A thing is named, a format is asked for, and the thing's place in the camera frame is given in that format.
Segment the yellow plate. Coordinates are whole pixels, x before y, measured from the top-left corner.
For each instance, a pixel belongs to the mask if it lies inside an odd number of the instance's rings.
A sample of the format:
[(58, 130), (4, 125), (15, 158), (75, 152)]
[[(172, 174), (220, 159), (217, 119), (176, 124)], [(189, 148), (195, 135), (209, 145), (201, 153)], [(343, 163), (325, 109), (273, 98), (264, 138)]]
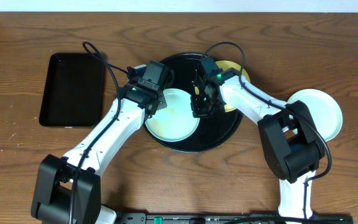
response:
[[(232, 62), (232, 61), (228, 61), (228, 60), (218, 60), (218, 61), (216, 61), (216, 64), (222, 70), (227, 70), (229, 68), (235, 68), (236, 70), (240, 70), (240, 68), (241, 68), (241, 66), (239, 64)], [(248, 82), (250, 82), (249, 74), (245, 70), (242, 71), (242, 75), (246, 77)], [(199, 96), (200, 95), (200, 85), (199, 84), (195, 85), (194, 89), (195, 89), (195, 95)], [(231, 111), (234, 111), (235, 109), (236, 108), (232, 105), (224, 105), (225, 112), (231, 112)]]

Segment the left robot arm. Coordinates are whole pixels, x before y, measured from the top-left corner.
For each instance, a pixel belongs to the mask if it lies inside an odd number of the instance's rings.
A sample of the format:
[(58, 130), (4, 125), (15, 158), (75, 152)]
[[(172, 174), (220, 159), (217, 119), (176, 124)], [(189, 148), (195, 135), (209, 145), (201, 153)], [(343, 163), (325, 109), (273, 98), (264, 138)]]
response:
[(118, 150), (161, 105), (163, 85), (126, 84), (107, 115), (63, 157), (39, 165), (30, 214), (43, 223), (114, 223), (101, 204), (101, 178)]

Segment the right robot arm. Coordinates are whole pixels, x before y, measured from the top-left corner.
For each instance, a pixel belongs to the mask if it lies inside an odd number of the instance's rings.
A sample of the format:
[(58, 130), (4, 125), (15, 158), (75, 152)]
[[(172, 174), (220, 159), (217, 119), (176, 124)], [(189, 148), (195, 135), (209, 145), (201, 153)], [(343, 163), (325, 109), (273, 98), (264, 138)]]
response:
[(310, 183), (319, 178), (316, 170), (320, 160), (328, 155), (328, 146), (307, 105), (269, 96), (234, 68), (198, 72), (193, 86), (194, 116), (221, 114), (224, 106), (231, 105), (258, 126), (265, 160), (280, 179), (279, 214), (311, 218)]

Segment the light blue plate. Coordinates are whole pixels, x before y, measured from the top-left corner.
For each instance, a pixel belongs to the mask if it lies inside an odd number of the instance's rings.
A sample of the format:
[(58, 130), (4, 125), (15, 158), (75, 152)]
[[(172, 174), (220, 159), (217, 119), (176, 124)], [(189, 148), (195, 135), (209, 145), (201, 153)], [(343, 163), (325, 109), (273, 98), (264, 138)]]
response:
[(329, 94), (316, 89), (304, 89), (294, 93), (288, 103), (302, 101), (309, 109), (317, 131), (325, 141), (334, 139), (343, 124), (342, 111)]
[(165, 89), (163, 95), (167, 106), (146, 120), (146, 128), (154, 137), (166, 142), (190, 137), (200, 123), (200, 119), (193, 116), (191, 95), (177, 88)]

